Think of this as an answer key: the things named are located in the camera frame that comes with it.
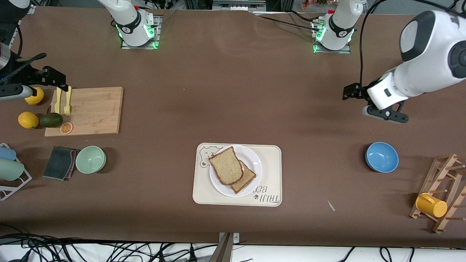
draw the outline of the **toast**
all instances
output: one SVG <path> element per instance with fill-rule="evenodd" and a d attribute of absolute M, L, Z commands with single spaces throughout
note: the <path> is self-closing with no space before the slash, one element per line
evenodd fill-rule
<path fill-rule="evenodd" d="M 251 181 L 253 181 L 253 179 L 256 177 L 256 174 L 251 169 L 249 169 L 243 163 L 243 161 L 239 160 L 239 162 L 243 166 L 244 175 L 238 182 L 232 185 L 232 188 L 236 194 L 238 194 L 241 190 L 243 190 L 243 188 L 247 186 Z"/>
<path fill-rule="evenodd" d="M 232 185 L 243 177 L 243 169 L 236 157 L 233 147 L 209 158 L 210 164 L 215 169 L 217 177 L 224 185 Z"/>

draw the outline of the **yellow lemon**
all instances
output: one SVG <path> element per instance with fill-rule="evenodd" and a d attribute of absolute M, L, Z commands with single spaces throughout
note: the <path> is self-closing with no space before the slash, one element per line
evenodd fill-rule
<path fill-rule="evenodd" d="M 30 96 L 28 98 L 25 98 L 26 102 L 28 104 L 38 104 L 42 99 L 44 99 L 44 91 L 40 87 L 32 87 L 35 90 L 37 90 L 37 95 L 36 96 Z"/>
<path fill-rule="evenodd" d="M 18 123 L 24 128 L 34 129 L 39 125 L 39 119 L 31 112 L 22 112 L 18 116 Z"/>

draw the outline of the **avocado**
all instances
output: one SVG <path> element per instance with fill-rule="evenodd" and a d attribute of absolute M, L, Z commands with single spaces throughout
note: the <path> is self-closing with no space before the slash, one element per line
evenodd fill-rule
<path fill-rule="evenodd" d="M 43 127 L 59 127 L 63 123 L 63 117 L 57 113 L 49 113 L 41 117 L 40 124 Z"/>

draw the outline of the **plastic fork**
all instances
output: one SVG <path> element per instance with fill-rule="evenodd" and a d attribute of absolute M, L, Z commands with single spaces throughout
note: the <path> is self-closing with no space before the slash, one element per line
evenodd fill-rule
<path fill-rule="evenodd" d="M 65 116 L 69 117 L 71 115 L 71 86 L 68 86 L 68 92 L 66 92 L 66 105 L 63 108 L 65 110 Z"/>

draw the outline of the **small white scrap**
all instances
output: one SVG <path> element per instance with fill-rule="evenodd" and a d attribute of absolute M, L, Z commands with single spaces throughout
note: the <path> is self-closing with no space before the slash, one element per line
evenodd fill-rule
<path fill-rule="evenodd" d="M 333 210 L 333 212 L 335 212 L 335 208 L 332 206 L 332 204 L 330 203 L 330 201 L 327 200 L 327 202 L 329 203 L 329 206 L 330 206 L 330 208 Z"/>

